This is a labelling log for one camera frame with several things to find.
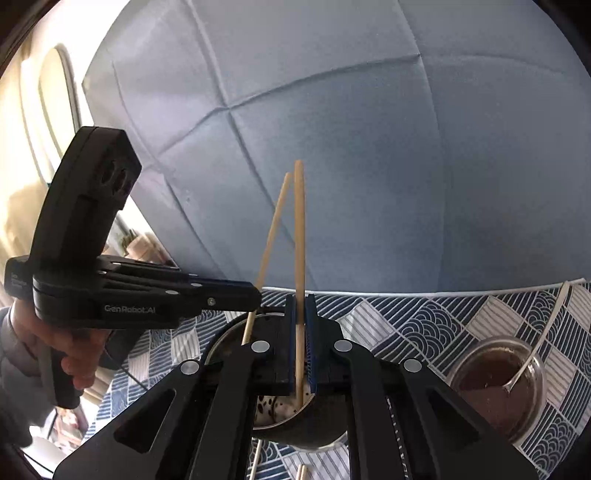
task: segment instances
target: tablecloth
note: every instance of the tablecloth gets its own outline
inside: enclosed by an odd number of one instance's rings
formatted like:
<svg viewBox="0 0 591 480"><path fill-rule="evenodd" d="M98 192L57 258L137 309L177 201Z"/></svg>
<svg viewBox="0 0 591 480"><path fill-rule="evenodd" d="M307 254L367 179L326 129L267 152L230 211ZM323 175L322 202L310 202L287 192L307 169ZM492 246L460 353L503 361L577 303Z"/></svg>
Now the tablecloth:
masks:
<svg viewBox="0 0 591 480"><path fill-rule="evenodd" d="M316 295L319 315L340 323L346 338L392 362L418 358L445 379L456 359L479 340L513 335L530 345L544 329L558 286L489 294ZM265 290L263 305L281 306L288 291ZM242 312L204 311L176 330L145 332L124 367L148 388L182 360L200 358L215 333ZM568 453L591 416L591 283L573 284L540 350L548 395L541 418L517 447L545 479ZM143 389L119 371L86 437L137 400ZM349 479L346 445L309 453L265 442L256 478L287 480L297 467L313 480Z"/></svg>

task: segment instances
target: spoon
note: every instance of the spoon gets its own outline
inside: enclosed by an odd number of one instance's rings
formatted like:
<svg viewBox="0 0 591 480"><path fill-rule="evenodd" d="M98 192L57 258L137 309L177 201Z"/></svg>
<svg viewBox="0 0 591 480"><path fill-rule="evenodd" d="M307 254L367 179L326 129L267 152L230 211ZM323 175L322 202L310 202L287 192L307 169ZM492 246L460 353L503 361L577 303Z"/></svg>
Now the spoon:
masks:
<svg viewBox="0 0 591 480"><path fill-rule="evenodd" d="M521 368L517 371L517 373L515 375L513 375L513 378L511 378L511 380L509 380L505 385L503 385L502 388L505 389L505 391L507 392L507 395L509 395L511 393L511 390L513 389L513 387L515 386L515 384L517 383L517 381L519 380L521 375L523 375L523 372L525 372L525 370L529 366L534 355L537 353L537 351L540 349L540 347L544 344L544 340L546 340L546 337L548 336L548 332L552 328L552 324L556 320L556 317L558 316L558 313L560 312L560 309L564 303L564 300L566 299L566 296L569 293L569 287L570 287L570 283L567 281L562 284L562 287L560 288L560 291L558 293L558 297L556 298L556 303L554 304L554 309L552 310L552 313L550 314L550 318L548 319L548 323L546 323L546 326L544 327L544 330L542 331L542 335L540 335L540 338L538 338L537 343L531 349L530 355L525 360L523 365L521 365Z"/></svg>

